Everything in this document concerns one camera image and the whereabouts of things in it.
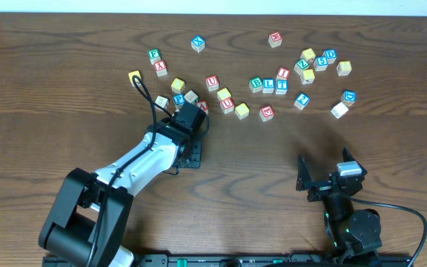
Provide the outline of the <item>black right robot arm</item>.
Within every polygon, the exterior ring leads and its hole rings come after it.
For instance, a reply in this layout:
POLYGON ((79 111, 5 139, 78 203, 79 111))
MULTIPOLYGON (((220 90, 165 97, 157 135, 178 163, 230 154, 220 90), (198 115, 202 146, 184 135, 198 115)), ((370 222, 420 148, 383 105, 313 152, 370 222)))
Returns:
POLYGON ((314 181, 303 156, 298 156, 297 191, 307 192, 307 201, 321 202, 325 230, 338 257, 355 257, 382 246, 380 215, 373 209, 354 208, 351 198, 363 189, 367 170, 342 150, 343 161, 327 179, 314 181))

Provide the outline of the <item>yellow O block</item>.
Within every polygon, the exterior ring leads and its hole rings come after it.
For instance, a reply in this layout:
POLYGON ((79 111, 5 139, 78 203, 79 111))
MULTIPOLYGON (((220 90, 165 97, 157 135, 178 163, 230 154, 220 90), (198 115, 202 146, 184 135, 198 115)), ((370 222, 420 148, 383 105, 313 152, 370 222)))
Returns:
POLYGON ((235 107, 235 114, 239 119, 246 118, 250 113, 249 107, 243 102, 235 107))

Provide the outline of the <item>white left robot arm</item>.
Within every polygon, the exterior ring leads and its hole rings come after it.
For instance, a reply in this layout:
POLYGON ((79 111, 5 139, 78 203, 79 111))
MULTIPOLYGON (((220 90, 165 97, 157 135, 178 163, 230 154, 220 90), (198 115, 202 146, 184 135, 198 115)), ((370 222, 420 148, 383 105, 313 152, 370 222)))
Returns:
POLYGON ((170 168, 198 168, 206 117, 177 114, 151 125, 131 151, 93 173, 65 178, 39 235, 39 246, 72 266, 131 266, 122 246, 134 197, 170 168))

